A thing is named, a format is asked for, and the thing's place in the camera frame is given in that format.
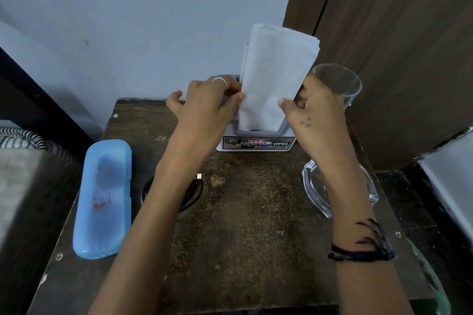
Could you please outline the clear drinking glass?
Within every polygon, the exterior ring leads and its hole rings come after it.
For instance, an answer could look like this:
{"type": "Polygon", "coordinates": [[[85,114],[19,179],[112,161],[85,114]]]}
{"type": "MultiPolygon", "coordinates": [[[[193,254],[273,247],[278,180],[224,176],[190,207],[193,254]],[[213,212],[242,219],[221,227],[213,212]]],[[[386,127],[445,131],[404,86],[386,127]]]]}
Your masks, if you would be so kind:
{"type": "Polygon", "coordinates": [[[347,109],[362,90],[362,82],[352,70],[333,63],[314,66],[311,72],[334,94],[343,97],[344,109],[347,109]]]}

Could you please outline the person's right forearm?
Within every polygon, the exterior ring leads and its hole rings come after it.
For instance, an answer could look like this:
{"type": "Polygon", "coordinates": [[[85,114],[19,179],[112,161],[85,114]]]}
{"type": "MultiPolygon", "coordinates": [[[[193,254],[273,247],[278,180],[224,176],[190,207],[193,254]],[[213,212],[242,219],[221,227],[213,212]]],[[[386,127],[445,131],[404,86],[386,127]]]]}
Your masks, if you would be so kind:
{"type": "MultiPolygon", "coordinates": [[[[374,252],[368,238],[381,239],[368,225],[375,220],[366,176],[356,159],[317,161],[333,213],[333,244],[344,251],[374,252]]],[[[392,261],[336,262],[340,315],[414,315],[392,261]]]]}

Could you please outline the black bed frame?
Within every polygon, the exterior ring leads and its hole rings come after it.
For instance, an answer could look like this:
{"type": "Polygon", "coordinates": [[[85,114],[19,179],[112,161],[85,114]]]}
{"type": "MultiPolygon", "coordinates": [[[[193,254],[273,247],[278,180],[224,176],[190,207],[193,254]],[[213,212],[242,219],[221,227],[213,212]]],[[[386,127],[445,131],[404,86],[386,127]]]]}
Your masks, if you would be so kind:
{"type": "Polygon", "coordinates": [[[83,162],[92,138],[0,47],[0,123],[61,145],[83,162]]]}

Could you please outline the person's right hand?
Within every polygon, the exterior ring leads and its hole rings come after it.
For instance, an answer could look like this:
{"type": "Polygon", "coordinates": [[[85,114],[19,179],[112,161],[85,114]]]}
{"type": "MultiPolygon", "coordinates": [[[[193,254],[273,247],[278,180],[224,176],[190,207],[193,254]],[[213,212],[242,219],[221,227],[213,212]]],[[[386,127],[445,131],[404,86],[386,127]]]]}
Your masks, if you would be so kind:
{"type": "Polygon", "coordinates": [[[312,72],[299,91],[301,114],[288,123],[304,151],[322,170],[359,169],[349,136],[343,97],[334,94],[312,72]]]}

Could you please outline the person's left forearm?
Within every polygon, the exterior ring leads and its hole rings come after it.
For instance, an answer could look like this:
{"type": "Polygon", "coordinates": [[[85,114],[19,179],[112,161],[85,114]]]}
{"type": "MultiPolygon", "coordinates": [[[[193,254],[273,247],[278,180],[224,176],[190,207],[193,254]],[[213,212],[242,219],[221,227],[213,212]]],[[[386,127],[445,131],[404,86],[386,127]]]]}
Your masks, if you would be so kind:
{"type": "Polygon", "coordinates": [[[120,251],[87,315],[155,315],[179,209],[215,146],[169,144],[120,251]]]}

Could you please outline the clear glass dish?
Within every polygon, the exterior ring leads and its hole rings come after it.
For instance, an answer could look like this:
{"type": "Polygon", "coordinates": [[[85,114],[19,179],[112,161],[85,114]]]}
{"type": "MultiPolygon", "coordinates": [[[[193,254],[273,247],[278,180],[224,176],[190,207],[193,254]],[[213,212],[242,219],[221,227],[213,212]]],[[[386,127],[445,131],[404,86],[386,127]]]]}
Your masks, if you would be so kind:
{"type": "MultiPolygon", "coordinates": [[[[369,172],[360,164],[360,168],[363,170],[366,176],[366,182],[370,197],[370,203],[374,206],[378,200],[379,195],[375,188],[375,183],[372,177],[369,175],[369,172]]],[[[315,161],[311,159],[309,162],[305,163],[302,170],[303,184],[306,194],[317,209],[319,209],[324,216],[331,219],[333,217],[329,198],[328,191],[325,186],[324,178],[320,169],[316,165],[315,161]]]]}

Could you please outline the black white striped cloth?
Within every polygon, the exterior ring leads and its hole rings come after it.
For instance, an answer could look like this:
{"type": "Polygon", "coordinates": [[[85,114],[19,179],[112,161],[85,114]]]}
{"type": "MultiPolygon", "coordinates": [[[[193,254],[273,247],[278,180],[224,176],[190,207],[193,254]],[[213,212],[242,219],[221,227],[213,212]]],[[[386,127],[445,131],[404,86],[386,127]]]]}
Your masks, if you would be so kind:
{"type": "Polygon", "coordinates": [[[18,127],[0,127],[0,149],[34,149],[48,151],[48,143],[37,133],[18,127]]]}

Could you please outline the white panel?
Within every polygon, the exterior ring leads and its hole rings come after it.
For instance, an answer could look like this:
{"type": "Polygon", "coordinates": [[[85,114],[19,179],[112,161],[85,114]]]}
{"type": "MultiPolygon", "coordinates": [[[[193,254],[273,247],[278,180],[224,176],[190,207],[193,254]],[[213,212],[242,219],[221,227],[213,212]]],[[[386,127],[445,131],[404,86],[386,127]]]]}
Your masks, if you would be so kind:
{"type": "Polygon", "coordinates": [[[423,155],[418,163],[473,250],[473,126],[423,155]]]}

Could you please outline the blue plastic case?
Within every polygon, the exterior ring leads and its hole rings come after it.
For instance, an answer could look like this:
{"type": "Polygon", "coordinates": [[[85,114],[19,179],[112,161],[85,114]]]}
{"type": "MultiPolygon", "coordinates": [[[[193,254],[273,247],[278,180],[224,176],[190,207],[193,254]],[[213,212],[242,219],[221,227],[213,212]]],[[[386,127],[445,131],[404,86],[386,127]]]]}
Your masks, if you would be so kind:
{"type": "Polygon", "coordinates": [[[94,260],[117,254],[132,225],[132,150],[126,141],[104,140],[86,152],[72,247],[94,260]]]}

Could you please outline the gray plastic napkin holder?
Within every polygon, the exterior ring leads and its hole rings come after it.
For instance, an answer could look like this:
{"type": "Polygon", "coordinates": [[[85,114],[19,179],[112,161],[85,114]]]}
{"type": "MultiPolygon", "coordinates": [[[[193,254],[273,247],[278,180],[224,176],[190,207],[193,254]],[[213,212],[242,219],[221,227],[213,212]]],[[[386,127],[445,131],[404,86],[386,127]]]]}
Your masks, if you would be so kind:
{"type": "Polygon", "coordinates": [[[269,131],[240,131],[238,111],[233,114],[220,140],[217,151],[220,152],[286,152],[296,142],[296,137],[284,119],[280,129],[269,131]]]}

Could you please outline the brown wooden door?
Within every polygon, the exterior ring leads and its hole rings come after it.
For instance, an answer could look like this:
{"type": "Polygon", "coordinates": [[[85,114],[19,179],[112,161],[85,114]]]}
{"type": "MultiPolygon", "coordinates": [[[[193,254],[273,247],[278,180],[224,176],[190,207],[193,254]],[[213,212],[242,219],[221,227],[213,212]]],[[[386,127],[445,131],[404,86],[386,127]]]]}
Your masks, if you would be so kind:
{"type": "Polygon", "coordinates": [[[473,0],[289,0],[315,64],[358,74],[348,120],[376,170],[402,169],[473,126],[473,0]]]}

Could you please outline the white paper napkin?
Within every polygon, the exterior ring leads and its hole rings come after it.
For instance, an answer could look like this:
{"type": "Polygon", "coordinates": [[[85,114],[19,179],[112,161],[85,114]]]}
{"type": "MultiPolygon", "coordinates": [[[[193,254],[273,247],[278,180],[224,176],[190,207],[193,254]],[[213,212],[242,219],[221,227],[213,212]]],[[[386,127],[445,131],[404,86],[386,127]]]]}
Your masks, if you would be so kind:
{"type": "Polygon", "coordinates": [[[314,36],[254,24],[242,73],[245,99],[238,109],[238,130],[278,132],[285,120],[278,101],[295,98],[319,50],[314,36]]]}

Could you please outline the person's left hand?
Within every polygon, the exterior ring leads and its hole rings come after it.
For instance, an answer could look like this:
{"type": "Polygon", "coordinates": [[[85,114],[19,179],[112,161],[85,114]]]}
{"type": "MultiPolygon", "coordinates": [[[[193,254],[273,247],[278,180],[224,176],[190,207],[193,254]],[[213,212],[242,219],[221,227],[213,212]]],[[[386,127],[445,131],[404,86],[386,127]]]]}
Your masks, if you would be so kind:
{"type": "Polygon", "coordinates": [[[205,94],[205,81],[190,82],[183,109],[176,115],[178,124],[172,133],[165,154],[172,158],[202,163],[223,137],[231,119],[221,119],[221,106],[228,98],[242,92],[242,85],[230,75],[223,75],[228,89],[222,99],[205,94]]]}

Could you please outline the green translucent plastic object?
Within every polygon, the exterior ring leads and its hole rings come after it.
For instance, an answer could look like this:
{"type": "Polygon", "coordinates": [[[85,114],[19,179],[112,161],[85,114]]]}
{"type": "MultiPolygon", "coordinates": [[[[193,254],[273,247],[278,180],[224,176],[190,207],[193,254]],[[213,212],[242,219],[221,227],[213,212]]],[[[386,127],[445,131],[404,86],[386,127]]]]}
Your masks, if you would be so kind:
{"type": "Polygon", "coordinates": [[[413,253],[419,262],[424,278],[428,282],[429,288],[434,296],[435,305],[434,307],[434,315],[452,315],[452,306],[447,297],[447,294],[443,288],[443,285],[435,273],[432,266],[429,264],[428,260],[425,256],[421,253],[421,251],[414,245],[414,243],[405,238],[408,244],[411,246],[413,253]]]}

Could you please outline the gray fabric mattress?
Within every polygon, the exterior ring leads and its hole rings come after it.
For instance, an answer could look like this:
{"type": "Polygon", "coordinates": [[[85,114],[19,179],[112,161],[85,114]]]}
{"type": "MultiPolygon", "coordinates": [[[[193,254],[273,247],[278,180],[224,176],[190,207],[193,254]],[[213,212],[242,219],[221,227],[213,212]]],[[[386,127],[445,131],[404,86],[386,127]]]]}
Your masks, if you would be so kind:
{"type": "Polygon", "coordinates": [[[0,253],[50,243],[66,219],[83,166],[56,143],[47,147],[0,147],[0,253]]]}

